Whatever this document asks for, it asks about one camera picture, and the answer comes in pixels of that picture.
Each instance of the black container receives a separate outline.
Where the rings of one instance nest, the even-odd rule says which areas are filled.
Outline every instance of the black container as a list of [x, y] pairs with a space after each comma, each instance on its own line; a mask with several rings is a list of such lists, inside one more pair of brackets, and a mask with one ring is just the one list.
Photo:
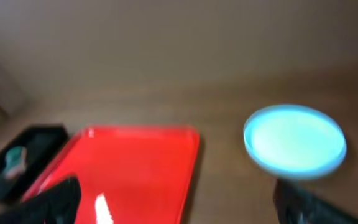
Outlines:
[[[31, 126], [12, 140], [0, 152], [0, 202], [12, 203], [20, 199], [67, 141], [68, 135], [63, 126]], [[27, 149], [27, 168], [16, 179], [6, 180], [3, 177], [5, 156], [16, 146]]]

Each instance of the plastic tray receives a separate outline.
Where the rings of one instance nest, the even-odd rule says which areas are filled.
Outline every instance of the plastic tray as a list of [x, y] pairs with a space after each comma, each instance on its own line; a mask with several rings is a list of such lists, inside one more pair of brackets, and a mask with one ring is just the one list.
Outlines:
[[198, 144], [191, 128], [86, 128], [24, 200], [75, 176], [81, 185], [76, 223], [178, 224]]

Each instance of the round plate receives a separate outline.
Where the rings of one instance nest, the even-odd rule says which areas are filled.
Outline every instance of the round plate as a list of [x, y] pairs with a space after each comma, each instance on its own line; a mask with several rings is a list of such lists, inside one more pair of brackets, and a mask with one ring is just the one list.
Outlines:
[[288, 179], [322, 177], [338, 168], [346, 155], [346, 140], [337, 123], [298, 105], [255, 112], [244, 126], [244, 142], [259, 166]]

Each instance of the black object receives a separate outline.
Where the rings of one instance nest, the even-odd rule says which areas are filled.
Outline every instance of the black object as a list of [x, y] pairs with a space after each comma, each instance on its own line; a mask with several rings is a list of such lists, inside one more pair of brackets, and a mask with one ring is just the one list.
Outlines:
[[[68, 135], [63, 126], [31, 126], [11, 141], [0, 152], [0, 202], [12, 203], [18, 200], [67, 140]], [[27, 149], [27, 168], [18, 178], [7, 180], [3, 173], [6, 166], [5, 156], [16, 146]]]
[[277, 180], [273, 201], [280, 224], [358, 224], [357, 218], [286, 180]]
[[0, 215], [0, 223], [74, 224], [81, 201], [77, 178], [70, 177]]

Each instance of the light blue plate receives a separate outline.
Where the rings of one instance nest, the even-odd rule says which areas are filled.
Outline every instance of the light blue plate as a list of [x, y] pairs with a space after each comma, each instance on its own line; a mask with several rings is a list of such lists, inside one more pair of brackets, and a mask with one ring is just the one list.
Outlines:
[[277, 105], [256, 111], [244, 126], [250, 157], [286, 179], [316, 179], [341, 165], [346, 140], [338, 124], [305, 106]]

